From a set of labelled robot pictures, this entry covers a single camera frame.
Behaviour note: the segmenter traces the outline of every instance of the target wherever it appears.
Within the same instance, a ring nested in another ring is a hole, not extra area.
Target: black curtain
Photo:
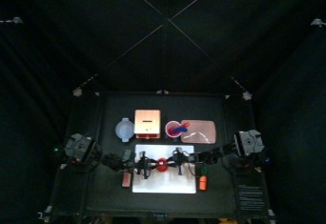
[[[72,94],[23,26],[0,26],[0,53],[0,223],[36,223],[50,201],[52,148],[64,140]]]
[[[255,96],[279,223],[325,222],[326,30],[313,28]]]

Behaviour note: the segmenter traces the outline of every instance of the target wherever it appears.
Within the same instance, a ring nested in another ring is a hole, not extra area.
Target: red object
[[[199,178],[199,189],[201,190],[207,190],[207,176],[202,175]]]
[[[124,188],[130,187],[130,181],[131,181],[131,173],[123,173],[122,186]]]
[[[166,158],[159,158],[156,163],[156,170],[164,173],[168,170],[168,162]]]

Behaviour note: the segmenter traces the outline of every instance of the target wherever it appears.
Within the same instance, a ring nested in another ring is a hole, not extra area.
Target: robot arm
[[[214,148],[211,151],[201,153],[185,154],[181,147],[172,152],[172,156],[167,159],[167,165],[178,167],[178,174],[182,175],[182,164],[215,164],[218,159],[229,154],[246,159],[251,155],[261,153],[263,144],[261,134],[257,130],[238,132],[234,135],[234,142]],[[146,157],[146,152],[140,153],[140,160],[135,163],[135,154],[131,150],[126,150],[124,156],[119,157],[114,153],[102,154],[102,149],[95,141],[82,135],[74,134],[66,145],[66,154],[78,165],[90,165],[92,162],[100,162],[116,172],[142,174],[144,179],[150,177],[150,171],[159,166],[159,162]]]
[[[263,150],[263,144],[261,140],[261,134],[257,130],[247,132],[238,132],[234,135],[234,142],[214,148],[209,152],[190,153],[185,155],[182,148],[178,147],[168,158],[170,166],[178,167],[178,174],[181,173],[181,165],[183,163],[191,164],[215,164],[218,159],[225,155],[234,154],[238,158],[250,158],[254,154],[261,153]]]

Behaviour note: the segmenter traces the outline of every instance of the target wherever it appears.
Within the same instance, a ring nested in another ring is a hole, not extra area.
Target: black tabletop
[[[134,122],[135,110],[160,110],[160,138],[147,140],[134,136],[128,143],[122,143],[115,128],[123,117]],[[98,141],[104,153],[123,156],[124,150],[135,151],[138,144],[174,145],[177,142],[164,137],[164,125],[171,120],[183,119],[213,121],[215,124],[217,143],[194,144],[195,152],[222,146],[233,140],[237,131],[247,131],[255,126],[251,105],[241,97],[107,92],[75,99],[68,135],[87,133]],[[132,188],[122,186],[123,174],[103,165],[98,165],[88,173],[72,173],[71,169],[63,171],[59,188],[63,196],[55,201],[58,213],[234,216],[231,175],[221,162],[209,166],[207,191],[197,190],[197,193],[134,193]]]

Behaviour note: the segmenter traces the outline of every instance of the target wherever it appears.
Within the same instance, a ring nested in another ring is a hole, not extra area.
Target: orange bottle
[[[199,178],[199,189],[205,191],[207,189],[207,176],[202,175]]]

